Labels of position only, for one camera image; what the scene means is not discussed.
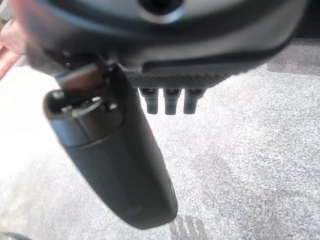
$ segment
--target black grip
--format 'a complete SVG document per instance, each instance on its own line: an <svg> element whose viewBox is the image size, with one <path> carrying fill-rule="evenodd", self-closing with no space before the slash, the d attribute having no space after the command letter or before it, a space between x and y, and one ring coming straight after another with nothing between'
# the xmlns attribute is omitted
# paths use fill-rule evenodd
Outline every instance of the black grip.
<svg viewBox="0 0 320 240"><path fill-rule="evenodd" d="M70 122L76 125L85 119L80 124L85 132L89 129L86 128L86 122L99 125L103 119L99 115L110 115L112 118L113 111L116 112L98 111L103 105L101 102L95 109L91 106L91 112L95 112L91 121L86 118L90 116L90 111L87 110L84 111L87 116L79 116L75 121L65 116L59 118L57 116L63 113L53 115L54 111L51 111L52 94L49 93L46 97L45 112L58 136L59 129L65 131L61 128L61 122L65 121L69 128ZM160 149L141 109L137 91L131 88L124 104L118 102L118 107L121 106L123 111L119 111L123 113L123 118L117 113L115 120L123 119L123 122L114 124L112 131L106 130L105 138L64 148L94 191L121 219L139 229L161 226L177 215L174 189Z"/></svg>

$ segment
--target red object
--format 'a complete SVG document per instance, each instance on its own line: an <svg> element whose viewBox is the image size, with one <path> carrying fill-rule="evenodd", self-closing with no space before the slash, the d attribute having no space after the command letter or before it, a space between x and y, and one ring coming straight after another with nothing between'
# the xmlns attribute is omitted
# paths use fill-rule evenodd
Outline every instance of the red object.
<svg viewBox="0 0 320 240"><path fill-rule="evenodd" d="M11 52L3 44L0 44L0 80L8 72L13 63L18 59L19 55Z"/></svg>

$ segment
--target gray carpet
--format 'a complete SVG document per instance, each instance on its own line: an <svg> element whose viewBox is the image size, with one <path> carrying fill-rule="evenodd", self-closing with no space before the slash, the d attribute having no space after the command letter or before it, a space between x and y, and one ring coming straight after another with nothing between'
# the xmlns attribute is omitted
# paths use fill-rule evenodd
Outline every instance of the gray carpet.
<svg viewBox="0 0 320 240"><path fill-rule="evenodd" d="M41 108L54 80L12 70L0 81L0 232L33 240L320 239L316 49L294 44L209 89L196 115L182 114L181 96L177 115L166 116L160 99L160 113L147 119L179 212L144 231L116 217L59 146Z"/></svg>

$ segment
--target black plastic housing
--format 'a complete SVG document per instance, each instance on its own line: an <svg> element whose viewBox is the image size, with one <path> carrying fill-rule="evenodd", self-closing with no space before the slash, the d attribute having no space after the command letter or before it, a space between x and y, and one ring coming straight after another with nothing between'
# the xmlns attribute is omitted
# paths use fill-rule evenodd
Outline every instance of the black plastic housing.
<svg viewBox="0 0 320 240"><path fill-rule="evenodd" d="M123 90L111 102L101 96L70 111L59 111L64 96L53 91L44 110L68 155L108 207L138 229L154 228L176 217L177 200L138 91Z"/></svg>

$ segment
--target black handle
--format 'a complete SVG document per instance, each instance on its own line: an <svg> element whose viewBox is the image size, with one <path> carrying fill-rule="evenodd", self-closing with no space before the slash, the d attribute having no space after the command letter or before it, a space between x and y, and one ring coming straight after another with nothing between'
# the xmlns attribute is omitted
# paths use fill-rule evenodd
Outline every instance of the black handle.
<svg viewBox="0 0 320 240"><path fill-rule="evenodd" d="M108 207L139 229L172 221L178 211L176 196L137 91L129 87L122 99L111 103L102 98L76 114L66 107L57 111L55 103L63 102L58 95L57 91L47 95L45 113L75 165ZM107 125L112 119L113 124L99 132L102 120Z"/></svg>

